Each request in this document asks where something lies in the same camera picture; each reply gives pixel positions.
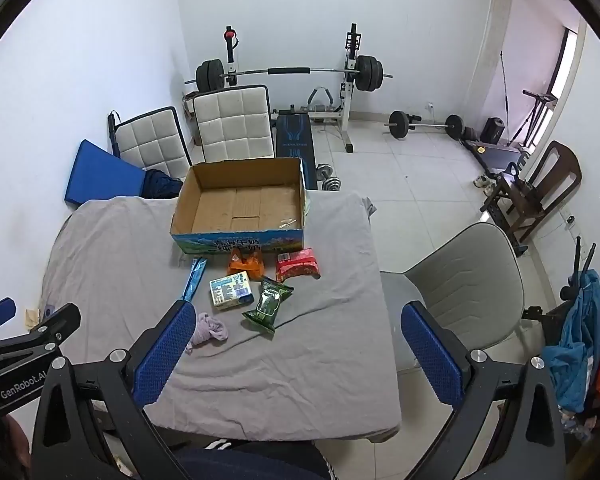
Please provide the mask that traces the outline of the lilac cloth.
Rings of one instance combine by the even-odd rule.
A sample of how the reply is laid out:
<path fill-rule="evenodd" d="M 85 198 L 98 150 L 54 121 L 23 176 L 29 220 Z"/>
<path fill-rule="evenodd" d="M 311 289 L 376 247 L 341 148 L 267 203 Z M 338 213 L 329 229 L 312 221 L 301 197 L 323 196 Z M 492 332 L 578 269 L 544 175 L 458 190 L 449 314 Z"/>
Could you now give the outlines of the lilac cloth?
<path fill-rule="evenodd" d="M 224 342 L 227 338 L 228 329 L 222 321 L 207 312 L 199 313 L 193 336 L 186 344 L 185 353 L 192 354 L 194 349 L 202 344 L 206 344 L 209 341 Z"/>

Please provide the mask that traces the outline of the white blue tissue pack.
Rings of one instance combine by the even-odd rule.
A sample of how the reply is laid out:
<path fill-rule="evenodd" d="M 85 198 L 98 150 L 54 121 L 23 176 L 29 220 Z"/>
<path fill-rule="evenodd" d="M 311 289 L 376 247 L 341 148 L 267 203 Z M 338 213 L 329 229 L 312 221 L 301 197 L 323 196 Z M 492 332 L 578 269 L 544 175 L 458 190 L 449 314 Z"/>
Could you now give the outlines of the white blue tissue pack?
<path fill-rule="evenodd" d="M 209 284 L 211 303 L 215 309 L 226 310 L 252 304 L 254 300 L 246 271 L 216 278 Z"/>

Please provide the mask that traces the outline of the blue long snack bar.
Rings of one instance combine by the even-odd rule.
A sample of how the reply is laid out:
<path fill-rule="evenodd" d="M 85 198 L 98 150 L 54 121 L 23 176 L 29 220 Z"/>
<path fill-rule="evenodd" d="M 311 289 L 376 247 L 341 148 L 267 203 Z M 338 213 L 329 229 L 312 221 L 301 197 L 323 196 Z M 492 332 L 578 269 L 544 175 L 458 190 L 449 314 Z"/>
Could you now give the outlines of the blue long snack bar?
<path fill-rule="evenodd" d="M 206 258 L 195 258 L 190 266 L 188 278 L 181 296 L 181 300 L 192 302 L 196 290 L 204 276 L 208 260 Z"/>

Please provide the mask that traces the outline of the green snack packet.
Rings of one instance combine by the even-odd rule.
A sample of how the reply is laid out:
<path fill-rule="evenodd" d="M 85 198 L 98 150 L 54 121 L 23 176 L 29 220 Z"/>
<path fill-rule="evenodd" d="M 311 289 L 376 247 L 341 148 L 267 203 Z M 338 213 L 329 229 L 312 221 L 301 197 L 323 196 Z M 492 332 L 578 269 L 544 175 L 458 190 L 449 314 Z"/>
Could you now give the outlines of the green snack packet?
<path fill-rule="evenodd" d="M 294 293 L 291 286 L 264 276 L 260 281 L 260 297 L 254 309 L 242 316 L 270 334 L 275 333 L 275 320 L 280 305 Z"/>

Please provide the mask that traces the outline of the orange snack packet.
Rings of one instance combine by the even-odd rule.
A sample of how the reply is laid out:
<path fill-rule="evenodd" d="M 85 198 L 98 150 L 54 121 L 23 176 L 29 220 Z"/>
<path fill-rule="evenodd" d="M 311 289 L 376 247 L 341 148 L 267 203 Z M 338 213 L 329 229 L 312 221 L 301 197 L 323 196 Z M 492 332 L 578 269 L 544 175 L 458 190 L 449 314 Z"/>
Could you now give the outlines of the orange snack packet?
<path fill-rule="evenodd" d="M 232 250 L 226 274 L 233 275 L 240 272 L 246 272 L 250 280 L 262 280 L 265 274 L 265 265 L 260 250 L 254 252 L 243 252 L 239 248 Z"/>

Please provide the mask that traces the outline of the red snack packet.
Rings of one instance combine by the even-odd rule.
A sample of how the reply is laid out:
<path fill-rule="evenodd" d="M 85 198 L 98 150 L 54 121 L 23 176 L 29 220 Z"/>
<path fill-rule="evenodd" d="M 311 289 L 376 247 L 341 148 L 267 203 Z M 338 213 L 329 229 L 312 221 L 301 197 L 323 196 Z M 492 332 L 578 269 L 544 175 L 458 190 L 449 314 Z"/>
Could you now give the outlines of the red snack packet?
<path fill-rule="evenodd" d="M 321 278 L 320 267 L 312 248 L 304 248 L 298 252 L 281 252 L 276 256 L 276 280 L 283 283 L 288 278 L 297 276 Z"/>

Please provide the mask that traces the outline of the grey plastic chair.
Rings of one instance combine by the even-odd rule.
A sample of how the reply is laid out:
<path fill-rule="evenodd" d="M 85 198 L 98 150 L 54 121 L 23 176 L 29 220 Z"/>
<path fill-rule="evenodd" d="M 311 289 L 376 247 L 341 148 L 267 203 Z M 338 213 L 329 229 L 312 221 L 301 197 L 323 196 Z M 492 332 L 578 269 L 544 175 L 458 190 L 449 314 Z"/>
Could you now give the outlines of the grey plastic chair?
<path fill-rule="evenodd" d="M 524 310 L 524 283 L 503 230 L 478 222 L 403 272 L 382 271 L 396 371 L 418 367 L 401 330 L 401 312 L 412 300 L 453 332 L 469 350 L 489 349 L 513 333 Z"/>

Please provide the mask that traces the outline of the blue garment pile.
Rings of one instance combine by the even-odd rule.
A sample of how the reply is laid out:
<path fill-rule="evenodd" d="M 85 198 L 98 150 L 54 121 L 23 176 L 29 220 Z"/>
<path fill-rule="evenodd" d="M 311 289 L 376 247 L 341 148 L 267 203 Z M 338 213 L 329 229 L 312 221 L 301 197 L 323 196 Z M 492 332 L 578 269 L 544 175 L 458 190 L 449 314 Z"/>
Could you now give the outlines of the blue garment pile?
<path fill-rule="evenodd" d="M 547 344 L 541 353 L 557 404 L 571 413 L 584 411 L 588 387 L 600 367 L 600 274 L 587 270 L 580 285 L 558 344 Z"/>

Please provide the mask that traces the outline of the grey table cloth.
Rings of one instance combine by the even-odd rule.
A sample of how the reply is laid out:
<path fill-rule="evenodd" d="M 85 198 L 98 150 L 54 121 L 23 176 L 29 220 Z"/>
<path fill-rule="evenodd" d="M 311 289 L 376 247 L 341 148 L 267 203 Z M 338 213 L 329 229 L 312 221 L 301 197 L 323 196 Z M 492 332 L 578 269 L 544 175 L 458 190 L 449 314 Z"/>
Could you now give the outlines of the grey table cloth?
<path fill-rule="evenodd" d="M 240 309 L 227 340 L 181 357 L 159 400 L 160 427 L 227 439 L 385 440 L 401 423 L 388 310 L 367 214 L 353 192 L 308 196 L 304 239 L 320 276 L 299 276 L 273 333 Z M 73 363 L 129 348 L 181 296 L 190 260 L 170 235 L 173 200 L 117 197 L 78 208 L 55 240 L 41 304 L 75 304 Z"/>

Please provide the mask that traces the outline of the blue foam mat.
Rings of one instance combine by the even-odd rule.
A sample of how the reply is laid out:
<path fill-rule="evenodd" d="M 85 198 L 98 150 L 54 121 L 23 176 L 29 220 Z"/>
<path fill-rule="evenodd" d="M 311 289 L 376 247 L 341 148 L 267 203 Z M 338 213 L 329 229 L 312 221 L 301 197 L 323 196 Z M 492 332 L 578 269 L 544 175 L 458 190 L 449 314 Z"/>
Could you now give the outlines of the blue foam mat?
<path fill-rule="evenodd" d="M 65 201 L 80 206 L 89 200 L 140 196 L 145 171 L 83 140 L 70 172 Z"/>

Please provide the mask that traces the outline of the white quilted chair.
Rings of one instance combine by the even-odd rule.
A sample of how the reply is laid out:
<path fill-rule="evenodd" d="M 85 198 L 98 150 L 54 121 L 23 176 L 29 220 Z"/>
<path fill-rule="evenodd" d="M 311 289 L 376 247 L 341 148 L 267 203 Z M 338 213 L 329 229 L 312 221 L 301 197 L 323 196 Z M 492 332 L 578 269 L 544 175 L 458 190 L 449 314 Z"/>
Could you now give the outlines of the white quilted chair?
<path fill-rule="evenodd" d="M 205 162 L 275 156 L 264 84 L 198 93 L 192 105 Z"/>
<path fill-rule="evenodd" d="M 157 108 L 125 122 L 118 122 L 118 118 L 114 110 L 108 115 L 114 156 L 145 171 L 160 170 L 175 179 L 186 177 L 192 159 L 173 106 Z"/>

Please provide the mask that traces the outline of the dark wooden chair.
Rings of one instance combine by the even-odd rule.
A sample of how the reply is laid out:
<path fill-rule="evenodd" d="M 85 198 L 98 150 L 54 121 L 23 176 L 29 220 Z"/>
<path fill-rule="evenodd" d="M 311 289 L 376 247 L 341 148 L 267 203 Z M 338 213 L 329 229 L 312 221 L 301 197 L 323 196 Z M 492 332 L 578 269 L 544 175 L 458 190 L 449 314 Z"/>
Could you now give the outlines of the dark wooden chair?
<path fill-rule="evenodd" d="M 529 177 L 521 177 L 515 164 L 501 172 L 480 211 L 506 234 L 520 257 L 528 250 L 531 234 L 577 191 L 581 181 L 577 155 L 553 140 Z"/>

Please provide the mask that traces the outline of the chrome dumbbell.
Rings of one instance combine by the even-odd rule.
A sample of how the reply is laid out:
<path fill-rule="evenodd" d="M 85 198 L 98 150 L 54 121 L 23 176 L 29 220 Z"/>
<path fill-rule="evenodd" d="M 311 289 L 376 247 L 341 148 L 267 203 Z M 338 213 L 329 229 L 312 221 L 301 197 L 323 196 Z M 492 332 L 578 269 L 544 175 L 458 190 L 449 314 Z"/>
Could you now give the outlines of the chrome dumbbell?
<path fill-rule="evenodd" d="M 341 188 L 341 181 L 335 176 L 332 166 L 329 164 L 318 164 L 315 168 L 317 182 L 322 191 L 337 192 Z"/>

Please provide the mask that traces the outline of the white quilted chair right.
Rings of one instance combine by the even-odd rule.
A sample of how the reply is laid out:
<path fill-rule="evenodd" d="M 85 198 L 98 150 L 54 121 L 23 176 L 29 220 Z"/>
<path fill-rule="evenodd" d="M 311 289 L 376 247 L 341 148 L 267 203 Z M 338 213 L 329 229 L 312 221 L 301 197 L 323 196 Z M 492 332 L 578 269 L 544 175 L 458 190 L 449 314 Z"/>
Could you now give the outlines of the white quilted chair right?
<path fill-rule="evenodd" d="M 275 156 L 264 84 L 198 93 L 192 105 L 205 162 Z"/>

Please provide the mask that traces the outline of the white barbell rack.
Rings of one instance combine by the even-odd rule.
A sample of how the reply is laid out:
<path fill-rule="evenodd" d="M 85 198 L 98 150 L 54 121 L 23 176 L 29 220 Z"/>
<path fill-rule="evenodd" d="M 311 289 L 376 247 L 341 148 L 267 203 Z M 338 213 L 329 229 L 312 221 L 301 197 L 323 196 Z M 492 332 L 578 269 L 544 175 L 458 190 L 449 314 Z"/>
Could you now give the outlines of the white barbell rack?
<path fill-rule="evenodd" d="M 350 30 L 347 32 L 346 45 L 344 46 L 343 68 L 354 67 L 354 60 L 356 59 L 358 49 L 360 48 L 361 37 L 362 35 L 358 32 L 358 24 L 352 23 L 350 26 Z M 226 43 L 227 68 L 229 70 L 238 70 L 237 63 L 234 57 L 234 51 L 238 45 L 237 32 L 235 32 L 234 29 L 232 29 L 230 26 L 227 26 L 223 38 Z M 235 80 L 231 80 L 228 84 L 230 86 L 236 86 L 237 83 L 238 78 Z M 340 138 L 343 143 L 344 150 L 347 153 L 354 152 L 353 141 L 351 140 L 349 134 L 349 122 L 353 93 L 354 83 L 347 82 L 343 76 L 342 83 L 340 84 L 340 110 L 338 110 L 338 112 L 310 113 L 310 117 L 314 120 L 329 119 L 334 120 L 337 123 Z"/>

